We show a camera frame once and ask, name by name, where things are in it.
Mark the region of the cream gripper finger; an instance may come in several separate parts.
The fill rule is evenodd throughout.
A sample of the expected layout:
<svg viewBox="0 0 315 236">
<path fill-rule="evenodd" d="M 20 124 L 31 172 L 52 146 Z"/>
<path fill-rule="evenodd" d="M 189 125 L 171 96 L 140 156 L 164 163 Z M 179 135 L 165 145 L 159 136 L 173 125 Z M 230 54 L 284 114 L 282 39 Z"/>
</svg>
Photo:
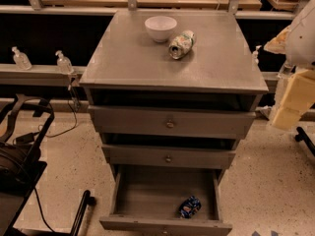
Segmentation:
<svg viewBox="0 0 315 236">
<path fill-rule="evenodd" d="M 311 108 L 286 109 L 281 107 L 281 101 L 272 120 L 272 125 L 282 130 L 289 130 L 292 126 L 295 126 L 300 120 L 301 116 Z"/>
</svg>

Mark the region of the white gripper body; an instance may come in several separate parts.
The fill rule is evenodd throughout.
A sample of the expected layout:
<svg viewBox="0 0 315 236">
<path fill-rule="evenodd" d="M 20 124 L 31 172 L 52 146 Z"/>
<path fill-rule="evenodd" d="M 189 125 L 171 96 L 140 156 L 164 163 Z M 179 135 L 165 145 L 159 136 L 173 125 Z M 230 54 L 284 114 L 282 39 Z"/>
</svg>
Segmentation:
<svg viewBox="0 0 315 236">
<path fill-rule="evenodd" d="M 297 68 L 289 77 L 281 107 L 309 109 L 315 103 L 315 70 Z"/>
</svg>

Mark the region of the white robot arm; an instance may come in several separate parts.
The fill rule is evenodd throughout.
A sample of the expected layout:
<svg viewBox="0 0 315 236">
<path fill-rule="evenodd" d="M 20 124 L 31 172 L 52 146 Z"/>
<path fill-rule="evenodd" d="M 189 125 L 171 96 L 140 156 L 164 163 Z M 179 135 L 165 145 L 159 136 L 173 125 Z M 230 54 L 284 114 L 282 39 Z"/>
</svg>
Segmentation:
<svg viewBox="0 0 315 236">
<path fill-rule="evenodd" d="M 276 96 L 272 125 L 288 130 L 315 103 L 315 0 L 310 0 L 291 24 L 268 41 L 264 49 L 284 54 L 284 65 L 295 68 Z"/>
</svg>

